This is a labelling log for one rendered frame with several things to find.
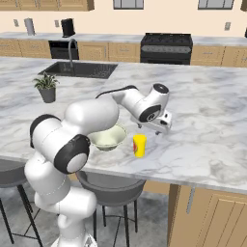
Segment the pale green bowl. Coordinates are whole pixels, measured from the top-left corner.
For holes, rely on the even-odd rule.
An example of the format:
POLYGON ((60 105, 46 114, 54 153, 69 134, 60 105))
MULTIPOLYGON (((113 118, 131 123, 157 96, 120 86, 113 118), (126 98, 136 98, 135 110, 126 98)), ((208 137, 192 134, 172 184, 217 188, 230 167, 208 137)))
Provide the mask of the pale green bowl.
POLYGON ((126 135, 126 130, 121 125, 115 124, 107 130, 91 133, 88 137, 100 151, 111 151, 124 141, 126 135))

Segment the black stove oven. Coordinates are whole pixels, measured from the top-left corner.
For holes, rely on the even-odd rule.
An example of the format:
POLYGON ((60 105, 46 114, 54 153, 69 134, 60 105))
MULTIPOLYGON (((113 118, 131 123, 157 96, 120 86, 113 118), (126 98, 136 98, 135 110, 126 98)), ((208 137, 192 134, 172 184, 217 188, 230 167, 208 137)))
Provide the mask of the black stove oven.
POLYGON ((147 33, 141 40, 140 62, 189 65, 192 48, 190 34, 147 33))

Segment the grey curved tap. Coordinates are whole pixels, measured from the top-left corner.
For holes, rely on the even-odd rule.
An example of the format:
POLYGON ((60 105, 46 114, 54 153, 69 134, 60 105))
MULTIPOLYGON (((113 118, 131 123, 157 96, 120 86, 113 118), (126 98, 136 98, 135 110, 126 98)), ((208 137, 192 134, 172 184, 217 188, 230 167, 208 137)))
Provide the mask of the grey curved tap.
POLYGON ((69 64, 70 64, 71 69, 73 69, 72 52, 71 52, 72 44, 74 44, 76 50, 78 49, 77 41, 75 39, 70 39, 69 40, 69 64))

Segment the dark framed window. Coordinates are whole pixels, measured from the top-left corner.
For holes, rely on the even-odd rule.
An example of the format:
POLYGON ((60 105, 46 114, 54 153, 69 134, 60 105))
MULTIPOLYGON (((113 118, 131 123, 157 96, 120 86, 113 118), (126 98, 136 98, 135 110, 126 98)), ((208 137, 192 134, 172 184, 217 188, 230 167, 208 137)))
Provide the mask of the dark framed window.
POLYGON ((199 0, 199 10, 231 10, 234 0, 199 0))
POLYGON ((143 10, 144 0, 113 0, 115 9, 123 10, 143 10))

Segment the black dishwasher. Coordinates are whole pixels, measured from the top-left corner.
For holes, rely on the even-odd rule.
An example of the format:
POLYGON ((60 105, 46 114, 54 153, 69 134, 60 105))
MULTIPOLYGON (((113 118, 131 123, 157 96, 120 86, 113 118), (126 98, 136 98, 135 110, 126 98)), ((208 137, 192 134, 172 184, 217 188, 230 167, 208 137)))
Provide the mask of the black dishwasher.
MULTIPOLYGON (((69 59, 69 43, 67 41, 49 41, 50 53, 52 59, 69 59)), ((72 59, 78 60, 78 49, 74 44, 71 45, 72 59)))

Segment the wooden island cabinet door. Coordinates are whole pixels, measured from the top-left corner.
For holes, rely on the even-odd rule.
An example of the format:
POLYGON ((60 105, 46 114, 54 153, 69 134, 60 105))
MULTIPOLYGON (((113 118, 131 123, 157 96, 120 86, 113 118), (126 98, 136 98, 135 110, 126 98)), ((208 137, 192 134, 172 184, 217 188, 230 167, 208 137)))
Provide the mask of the wooden island cabinet door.
POLYGON ((247 195, 170 185, 168 247, 247 247, 247 195))

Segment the yellow cup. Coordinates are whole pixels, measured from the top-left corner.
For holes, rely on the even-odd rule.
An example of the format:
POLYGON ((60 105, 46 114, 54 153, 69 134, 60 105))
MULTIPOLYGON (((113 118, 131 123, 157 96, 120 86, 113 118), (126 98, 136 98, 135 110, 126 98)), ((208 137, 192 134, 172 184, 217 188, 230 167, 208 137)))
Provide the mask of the yellow cup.
POLYGON ((145 155, 147 137, 144 134, 135 134, 133 136, 133 152, 136 157, 145 155))

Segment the grey cylinder canister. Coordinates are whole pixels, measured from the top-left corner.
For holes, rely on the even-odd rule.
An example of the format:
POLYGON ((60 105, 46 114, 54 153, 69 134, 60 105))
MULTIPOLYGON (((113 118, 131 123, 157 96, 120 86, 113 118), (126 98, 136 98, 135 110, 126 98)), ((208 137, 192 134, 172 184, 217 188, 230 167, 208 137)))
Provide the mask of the grey cylinder canister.
POLYGON ((34 23, 32 18, 25 18, 24 19, 24 24, 27 30, 27 34, 29 36, 34 36, 35 35, 35 28, 34 28, 34 23))

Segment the wooden wall cabinet run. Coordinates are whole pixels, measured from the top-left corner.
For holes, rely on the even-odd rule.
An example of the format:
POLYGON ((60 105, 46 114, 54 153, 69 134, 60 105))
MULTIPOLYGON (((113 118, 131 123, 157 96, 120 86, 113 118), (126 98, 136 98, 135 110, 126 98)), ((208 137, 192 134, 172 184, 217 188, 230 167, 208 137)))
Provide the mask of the wooden wall cabinet run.
POLYGON ((89 12, 94 0, 0 0, 0 11, 89 12))

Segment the black sink basin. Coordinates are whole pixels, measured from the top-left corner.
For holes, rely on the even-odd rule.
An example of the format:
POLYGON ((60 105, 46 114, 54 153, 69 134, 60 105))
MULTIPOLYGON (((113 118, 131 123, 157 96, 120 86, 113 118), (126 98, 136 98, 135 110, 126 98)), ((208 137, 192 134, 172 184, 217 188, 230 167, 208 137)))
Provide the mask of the black sink basin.
POLYGON ((56 62, 42 70, 40 75, 108 79, 117 64, 56 62))

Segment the black coffee machine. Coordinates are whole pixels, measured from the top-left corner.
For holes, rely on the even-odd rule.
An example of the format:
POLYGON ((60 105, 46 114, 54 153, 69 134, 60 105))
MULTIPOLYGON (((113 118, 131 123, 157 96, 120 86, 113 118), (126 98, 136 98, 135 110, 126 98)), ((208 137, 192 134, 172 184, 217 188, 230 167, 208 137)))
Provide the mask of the black coffee machine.
POLYGON ((71 37, 75 34, 74 27, 73 27, 73 20, 71 18, 62 19, 61 25, 62 25, 64 38, 71 37))

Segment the grey bar stool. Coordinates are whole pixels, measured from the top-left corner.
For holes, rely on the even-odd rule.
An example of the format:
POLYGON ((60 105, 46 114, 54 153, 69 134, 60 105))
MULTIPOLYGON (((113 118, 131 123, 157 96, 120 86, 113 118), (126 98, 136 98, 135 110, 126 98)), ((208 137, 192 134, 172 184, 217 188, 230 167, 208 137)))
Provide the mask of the grey bar stool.
POLYGON ((105 208, 107 206, 123 207, 123 216, 119 216, 119 219, 124 219, 126 247, 130 247, 128 230, 130 218, 128 217, 127 206, 134 203, 132 222, 135 224, 135 232, 138 232, 137 199, 143 192, 146 182, 143 179, 123 178, 85 171, 77 172, 76 176, 83 188, 96 194, 97 203, 102 206, 103 226, 106 226, 105 208))
POLYGON ((0 213, 10 242, 15 244, 15 236, 26 237, 37 240, 40 247, 43 247, 35 223, 36 215, 33 214, 34 210, 24 189, 26 182, 27 178, 24 174, 24 164, 22 162, 0 158, 0 213), (9 220, 13 221, 19 213, 19 206, 22 206, 29 223, 24 224, 25 229, 21 233, 13 233, 9 220))

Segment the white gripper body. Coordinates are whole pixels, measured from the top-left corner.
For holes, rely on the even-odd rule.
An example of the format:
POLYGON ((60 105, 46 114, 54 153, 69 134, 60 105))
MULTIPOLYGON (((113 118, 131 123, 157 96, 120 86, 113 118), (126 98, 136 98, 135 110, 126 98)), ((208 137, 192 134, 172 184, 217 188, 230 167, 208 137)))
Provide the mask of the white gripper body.
POLYGON ((147 127, 149 129, 152 129, 154 131, 159 131, 160 133, 167 132, 172 125, 172 118, 170 116, 162 116, 158 117, 155 120, 147 123, 141 123, 138 120, 136 120, 134 117, 130 118, 134 123, 138 125, 139 128, 147 127))

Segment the potted green plant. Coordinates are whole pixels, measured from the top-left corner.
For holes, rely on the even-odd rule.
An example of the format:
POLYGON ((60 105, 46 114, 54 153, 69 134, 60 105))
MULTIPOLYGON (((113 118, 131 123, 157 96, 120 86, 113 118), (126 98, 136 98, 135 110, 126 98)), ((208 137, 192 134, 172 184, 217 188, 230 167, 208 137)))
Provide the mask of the potted green plant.
POLYGON ((56 85, 59 81, 54 75, 48 75, 46 72, 40 78, 35 78, 35 88, 41 94, 41 98, 45 103, 52 103, 56 100, 56 85))

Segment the wooden base cabinet run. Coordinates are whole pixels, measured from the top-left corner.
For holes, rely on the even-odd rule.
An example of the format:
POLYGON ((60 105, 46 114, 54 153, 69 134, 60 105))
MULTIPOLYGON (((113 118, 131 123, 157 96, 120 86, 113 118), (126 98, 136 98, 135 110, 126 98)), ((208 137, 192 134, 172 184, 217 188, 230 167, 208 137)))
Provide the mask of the wooden base cabinet run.
MULTIPOLYGON (((78 59, 90 61, 131 62, 170 65, 192 65, 228 68, 247 68, 247 46, 204 46, 195 45, 188 53, 161 54, 141 49, 135 42, 79 41, 78 59)), ((0 38, 0 56, 52 58, 49 42, 46 40, 18 40, 0 38)))

